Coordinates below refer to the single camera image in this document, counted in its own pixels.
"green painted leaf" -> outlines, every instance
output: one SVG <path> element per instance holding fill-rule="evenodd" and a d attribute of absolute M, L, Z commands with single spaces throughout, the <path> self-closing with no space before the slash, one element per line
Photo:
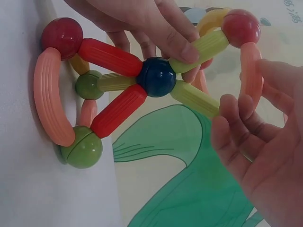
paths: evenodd
<path fill-rule="evenodd" d="M 173 105 L 144 116 L 114 143 L 115 161 L 168 154 L 187 164 L 129 227 L 256 226 L 246 221 L 253 206 L 212 149 L 210 129 L 211 122 L 199 113 Z"/>
<path fill-rule="evenodd" d="M 188 166 L 199 150 L 201 138 L 201 124 L 195 114 L 182 105 L 173 105 L 144 116 L 126 130 L 113 144 L 114 159 L 129 162 L 169 155 Z"/>

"curved orange rod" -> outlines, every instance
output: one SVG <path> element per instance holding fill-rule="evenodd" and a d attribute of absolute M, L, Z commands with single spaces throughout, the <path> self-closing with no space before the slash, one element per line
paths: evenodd
<path fill-rule="evenodd" d="M 240 95 L 249 95 L 256 109 L 263 89 L 263 77 L 256 67 L 257 60 L 261 59 L 261 52 L 255 43 L 246 43 L 241 47 L 241 89 Z"/>
<path fill-rule="evenodd" d="M 191 83 L 191 85 L 209 95 L 203 70 L 198 71 L 195 80 Z"/>
<path fill-rule="evenodd" d="M 97 116 L 97 103 L 95 100 L 84 100 L 81 108 L 79 125 L 90 127 L 93 119 Z"/>
<path fill-rule="evenodd" d="M 36 109 L 51 140 L 68 147 L 75 140 L 75 132 L 68 121 L 59 96 L 61 55 L 55 48 L 47 48 L 36 63 L 34 99 Z"/>

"peach curved piece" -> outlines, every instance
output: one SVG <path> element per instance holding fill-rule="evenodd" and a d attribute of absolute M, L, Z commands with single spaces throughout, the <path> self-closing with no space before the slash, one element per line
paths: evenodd
<path fill-rule="evenodd" d="M 47 48 L 38 57 L 34 74 L 36 109 L 51 140 L 68 147 L 75 140 L 75 132 L 68 121 L 59 96 L 61 55 L 55 48 Z"/>
<path fill-rule="evenodd" d="M 97 110 L 98 107 L 95 100 L 84 100 L 79 125 L 90 127 L 93 119 L 97 116 Z"/>
<path fill-rule="evenodd" d="M 191 85 L 209 95 L 203 70 L 198 71 L 195 80 L 191 83 Z"/>
<path fill-rule="evenodd" d="M 196 26 L 200 37 L 221 27 L 223 19 L 229 11 L 229 8 L 209 11 Z"/>
<path fill-rule="evenodd" d="M 261 59 L 261 52 L 255 43 L 246 43 L 241 47 L 241 90 L 240 95 L 249 95 L 256 109 L 263 89 L 263 77 L 256 67 L 257 60 Z"/>

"white surface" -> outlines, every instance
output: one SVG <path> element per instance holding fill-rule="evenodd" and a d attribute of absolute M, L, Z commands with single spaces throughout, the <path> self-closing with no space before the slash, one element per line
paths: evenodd
<path fill-rule="evenodd" d="M 118 227 L 120 211 L 110 138 L 92 168 L 63 165 L 45 134 L 33 102 L 33 72 L 43 27 L 73 17 L 86 37 L 105 34 L 69 9 L 63 0 L 3 0 L 0 6 L 0 226 Z M 61 98 L 74 125 L 76 95 L 69 67 L 62 66 Z M 108 95 L 98 101 L 99 111 Z"/>

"fingernail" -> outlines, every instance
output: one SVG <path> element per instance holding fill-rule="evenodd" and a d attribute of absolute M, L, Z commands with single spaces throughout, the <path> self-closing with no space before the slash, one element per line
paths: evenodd
<path fill-rule="evenodd" d="M 195 63 L 199 59 L 200 55 L 199 52 L 192 46 L 192 44 L 187 43 L 181 52 L 181 57 L 187 63 Z"/>

